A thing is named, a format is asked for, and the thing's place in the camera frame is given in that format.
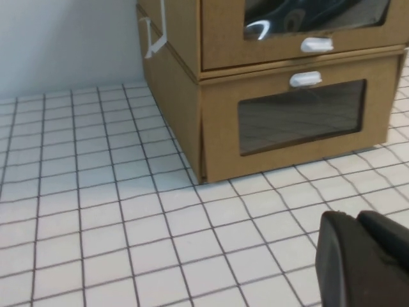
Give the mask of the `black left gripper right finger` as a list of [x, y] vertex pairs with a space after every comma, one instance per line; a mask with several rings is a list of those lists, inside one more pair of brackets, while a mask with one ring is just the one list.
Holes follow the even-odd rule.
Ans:
[[357, 221], [399, 266], [408, 271], [408, 228], [375, 211], [364, 210]]

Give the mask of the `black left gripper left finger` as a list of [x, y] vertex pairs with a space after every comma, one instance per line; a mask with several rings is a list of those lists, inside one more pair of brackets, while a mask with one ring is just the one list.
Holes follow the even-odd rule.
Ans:
[[408, 271], [357, 217], [322, 214], [315, 268], [323, 306], [408, 306]]

